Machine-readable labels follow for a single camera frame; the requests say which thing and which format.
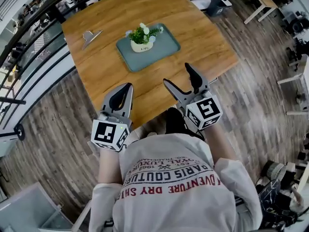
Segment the wooden floor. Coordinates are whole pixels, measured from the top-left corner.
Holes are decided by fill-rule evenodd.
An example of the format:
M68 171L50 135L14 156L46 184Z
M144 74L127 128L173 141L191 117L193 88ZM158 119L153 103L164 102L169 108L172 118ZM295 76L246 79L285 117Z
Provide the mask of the wooden floor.
M245 164L253 181L267 160L295 161L308 128L305 116L286 116L297 109L297 83L278 86L289 75L286 47L293 45L280 18L272 13L261 23L243 21L254 11L242 0L212 18L239 57L235 68L211 85L219 96L226 137ZM75 221L96 184L98 160L88 145L96 117L77 71L64 78L34 106L23 125L26 139L18 142L0 168L10 180L2 184L14 195L40 181L64 213ZM132 132L135 141L156 130L164 133L164 116Z

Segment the sleeve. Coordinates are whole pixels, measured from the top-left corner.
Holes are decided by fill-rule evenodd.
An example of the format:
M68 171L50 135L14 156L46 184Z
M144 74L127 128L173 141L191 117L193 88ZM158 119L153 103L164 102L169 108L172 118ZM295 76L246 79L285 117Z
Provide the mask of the sleeve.
M235 195L236 224L234 231L257 230L262 222L262 210L255 186L240 161L219 159L214 170L221 182Z
M97 184L93 189L89 232L103 231L104 224L112 220L112 208L118 198L122 185Z

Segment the potted plant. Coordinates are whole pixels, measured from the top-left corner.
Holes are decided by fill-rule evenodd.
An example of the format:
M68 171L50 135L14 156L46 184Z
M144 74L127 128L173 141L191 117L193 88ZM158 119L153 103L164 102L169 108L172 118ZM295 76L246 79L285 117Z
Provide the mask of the potted plant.
M145 24L140 23L140 26L132 31L126 32L126 37L131 40L131 47L135 52L144 52L151 49L155 42L157 33L163 32L163 27L149 29Z

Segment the black and white marker cube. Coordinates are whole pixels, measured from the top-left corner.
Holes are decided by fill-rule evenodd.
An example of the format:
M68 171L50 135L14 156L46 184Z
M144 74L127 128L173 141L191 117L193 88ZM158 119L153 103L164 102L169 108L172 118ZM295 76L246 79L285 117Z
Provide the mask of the black and white marker cube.
M222 114L220 103L215 95L186 106L186 116L199 130L217 123Z
M100 148L119 152L128 135L129 129L126 124L93 120L91 142Z

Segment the white flower pot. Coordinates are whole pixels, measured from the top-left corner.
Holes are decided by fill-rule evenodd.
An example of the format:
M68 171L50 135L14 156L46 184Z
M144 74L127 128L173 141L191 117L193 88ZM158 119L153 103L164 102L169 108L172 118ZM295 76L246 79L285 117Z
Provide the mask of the white flower pot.
M136 44L134 41L131 40L131 47L135 52L148 51L153 47L153 45L154 45L153 42L148 42L147 44Z

